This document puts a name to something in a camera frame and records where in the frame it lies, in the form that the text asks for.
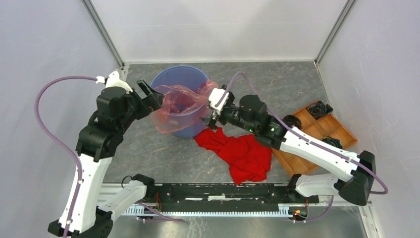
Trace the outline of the red translucent trash bag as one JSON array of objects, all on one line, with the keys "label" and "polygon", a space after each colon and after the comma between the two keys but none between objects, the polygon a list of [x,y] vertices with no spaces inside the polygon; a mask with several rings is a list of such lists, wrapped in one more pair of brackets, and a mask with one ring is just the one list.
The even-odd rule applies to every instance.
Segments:
[{"label": "red translucent trash bag", "polygon": [[202,117],[208,116],[208,96],[218,84],[211,80],[193,91],[183,85],[160,85],[157,92],[164,95],[162,106],[151,115],[151,120],[160,133],[173,133],[186,129]]}]

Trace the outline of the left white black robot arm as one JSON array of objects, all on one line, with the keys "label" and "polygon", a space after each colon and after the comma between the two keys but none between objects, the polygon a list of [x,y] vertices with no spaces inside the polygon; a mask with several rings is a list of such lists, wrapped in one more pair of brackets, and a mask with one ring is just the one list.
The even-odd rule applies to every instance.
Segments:
[{"label": "left white black robot arm", "polygon": [[96,99],[97,110],[80,131],[76,144],[76,171],[71,196],[62,216],[48,232],[63,238],[106,238],[114,222],[136,201],[156,195],[153,180],[132,179],[109,200],[98,203],[105,174],[132,122],[160,109],[164,96],[140,80],[141,98],[125,82],[107,86]]}]

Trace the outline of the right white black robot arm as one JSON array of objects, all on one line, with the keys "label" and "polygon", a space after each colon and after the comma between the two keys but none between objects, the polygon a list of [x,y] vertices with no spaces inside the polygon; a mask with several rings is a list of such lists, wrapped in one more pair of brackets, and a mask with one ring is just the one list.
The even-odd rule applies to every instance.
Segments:
[{"label": "right white black robot arm", "polygon": [[358,206],[365,206],[373,194],[376,179],[375,156],[369,151],[346,151],[318,140],[296,126],[268,113],[266,103],[257,95],[246,95],[239,105],[225,87],[214,88],[208,96],[211,115],[205,124],[216,129],[216,123],[227,123],[246,130],[256,141],[268,148],[302,157],[326,170],[328,174],[308,176],[295,174],[286,188],[286,196],[292,202],[315,195],[340,196]]}]

